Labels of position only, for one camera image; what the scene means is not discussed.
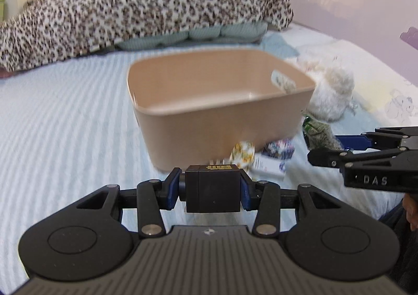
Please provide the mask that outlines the person's right hand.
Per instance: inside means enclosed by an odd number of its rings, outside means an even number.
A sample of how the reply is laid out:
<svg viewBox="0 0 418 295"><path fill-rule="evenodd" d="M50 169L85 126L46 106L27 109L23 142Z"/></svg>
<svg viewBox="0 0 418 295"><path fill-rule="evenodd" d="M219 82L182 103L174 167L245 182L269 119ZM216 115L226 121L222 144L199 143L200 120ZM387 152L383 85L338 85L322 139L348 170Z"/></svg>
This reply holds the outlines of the person's right hand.
<svg viewBox="0 0 418 295"><path fill-rule="evenodd" d="M406 219L412 231L417 231L418 226L418 205L417 201L410 195L405 194L402 200L402 207L406 211Z"/></svg>

